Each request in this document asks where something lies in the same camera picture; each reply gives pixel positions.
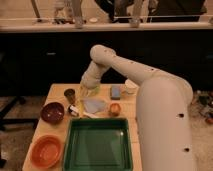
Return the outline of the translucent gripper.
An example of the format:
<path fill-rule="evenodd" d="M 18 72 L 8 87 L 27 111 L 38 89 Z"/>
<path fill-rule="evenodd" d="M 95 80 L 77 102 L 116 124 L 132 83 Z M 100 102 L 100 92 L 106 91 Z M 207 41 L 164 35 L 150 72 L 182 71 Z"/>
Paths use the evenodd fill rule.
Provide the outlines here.
<path fill-rule="evenodd" d="M 84 97 L 84 98 L 92 97 L 92 95 L 90 95 L 90 92 L 91 92 L 91 90 L 94 89 L 94 88 L 89 89 L 89 88 L 85 87 L 84 85 L 81 85 L 80 87 L 84 87 L 84 88 L 86 89 L 86 94 L 85 94 L 85 97 Z"/>

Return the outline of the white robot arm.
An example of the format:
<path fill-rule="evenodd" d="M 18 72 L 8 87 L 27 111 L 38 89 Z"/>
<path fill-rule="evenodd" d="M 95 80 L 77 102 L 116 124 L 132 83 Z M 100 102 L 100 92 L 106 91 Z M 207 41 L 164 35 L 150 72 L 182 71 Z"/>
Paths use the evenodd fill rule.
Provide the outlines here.
<path fill-rule="evenodd" d="M 103 45 L 90 50 L 91 62 L 81 85 L 94 89 L 110 68 L 138 86 L 136 117 L 142 171 L 197 171 L 188 106 L 191 85 L 183 78 L 120 57 Z"/>

